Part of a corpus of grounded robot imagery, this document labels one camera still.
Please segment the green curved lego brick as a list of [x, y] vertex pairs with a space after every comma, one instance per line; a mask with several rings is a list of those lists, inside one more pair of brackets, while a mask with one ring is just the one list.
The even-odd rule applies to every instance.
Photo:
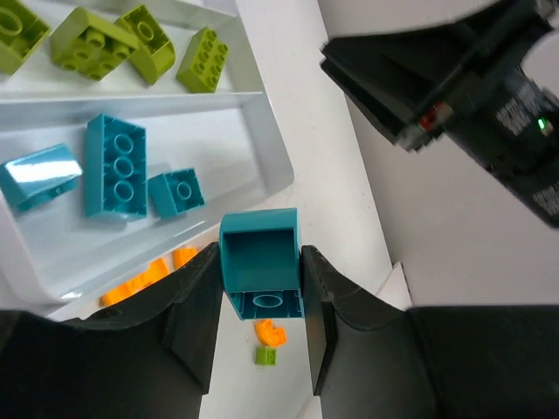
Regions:
[[75, 8], [50, 36], [51, 61], [98, 82], [139, 49], [136, 35], [91, 11]]

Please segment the teal curved lego brick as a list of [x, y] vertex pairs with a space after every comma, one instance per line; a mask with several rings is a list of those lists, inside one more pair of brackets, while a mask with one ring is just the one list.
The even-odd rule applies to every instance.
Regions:
[[83, 169], [65, 144], [1, 164], [1, 190], [10, 208], [23, 213], [75, 189]]

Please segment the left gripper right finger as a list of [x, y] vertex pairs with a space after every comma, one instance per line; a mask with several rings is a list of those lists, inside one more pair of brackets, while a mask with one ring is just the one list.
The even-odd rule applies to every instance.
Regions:
[[400, 310], [301, 251], [307, 351], [326, 418], [555, 418], [556, 306]]

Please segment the white compartment tray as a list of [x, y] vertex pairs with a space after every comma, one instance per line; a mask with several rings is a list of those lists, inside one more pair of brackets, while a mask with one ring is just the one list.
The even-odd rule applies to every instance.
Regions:
[[293, 183], [234, 1], [1, 4], [1, 272], [95, 299]]

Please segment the teal sloped lego brick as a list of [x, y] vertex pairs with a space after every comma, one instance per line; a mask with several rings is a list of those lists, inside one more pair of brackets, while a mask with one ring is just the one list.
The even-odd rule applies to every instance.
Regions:
[[228, 213], [218, 244], [224, 291], [241, 320], [304, 316], [296, 208]]

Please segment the small orange curved lego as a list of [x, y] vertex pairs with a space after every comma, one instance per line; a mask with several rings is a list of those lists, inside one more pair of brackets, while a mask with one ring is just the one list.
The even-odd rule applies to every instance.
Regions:
[[285, 329], [275, 326], [272, 319], [255, 321], [254, 330], [259, 342], [266, 347], [281, 347], [287, 342]]

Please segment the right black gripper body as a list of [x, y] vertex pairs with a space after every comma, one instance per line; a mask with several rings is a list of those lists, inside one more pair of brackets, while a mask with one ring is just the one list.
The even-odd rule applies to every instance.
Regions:
[[331, 38], [321, 69], [391, 144], [417, 152], [448, 136], [556, 228], [558, 99], [521, 64], [557, 9], [499, 1], [449, 24]]

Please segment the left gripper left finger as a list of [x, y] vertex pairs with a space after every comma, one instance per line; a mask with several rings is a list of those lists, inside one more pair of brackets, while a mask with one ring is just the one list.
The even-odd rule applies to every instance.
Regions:
[[217, 244], [87, 319], [1, 313], [4, 418], [196, 418], [223, 297]]

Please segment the small teal lego brick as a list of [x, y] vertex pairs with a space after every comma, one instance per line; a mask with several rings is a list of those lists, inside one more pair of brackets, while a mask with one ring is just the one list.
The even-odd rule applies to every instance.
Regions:
[[195, 169], [164, 172], [148, 180], [148, 192], [161, 219], [183, 215], [205, 205]]

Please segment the long teal lego brick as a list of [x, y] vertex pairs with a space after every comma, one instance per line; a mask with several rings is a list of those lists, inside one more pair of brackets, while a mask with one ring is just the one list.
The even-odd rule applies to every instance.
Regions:
[[146, 129], [101, 113], [86, 128], [85, 214], [131, 222], [148, 214]]

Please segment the green studded lego brick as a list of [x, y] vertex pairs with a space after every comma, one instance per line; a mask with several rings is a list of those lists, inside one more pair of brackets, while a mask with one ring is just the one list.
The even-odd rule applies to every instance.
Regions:
[[229, 48], [209, 26], [190, 40], [176, 79], [189, 93], [214, 93], [224, 71]]

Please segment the orange lego row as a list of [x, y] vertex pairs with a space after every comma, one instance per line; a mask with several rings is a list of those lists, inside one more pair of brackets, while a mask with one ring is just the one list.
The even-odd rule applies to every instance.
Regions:
[[183, 267], [197, 253], [198, 250], [196, 247], [181, 247], [172, 251], [169, 256], [152, 261], [146, 271], [101, 296], [100, 306], [113, 306], [143, 291], [156, 282], [166, 278], [170, 273]]

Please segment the small green lego bottom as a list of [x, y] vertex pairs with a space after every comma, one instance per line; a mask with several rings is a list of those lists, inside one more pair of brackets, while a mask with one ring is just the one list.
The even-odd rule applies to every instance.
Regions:
[[277, 361], [277, 349], [275, 347], [259, 346], [255, 350], [254, 363], [258, 366], [275, 366]]

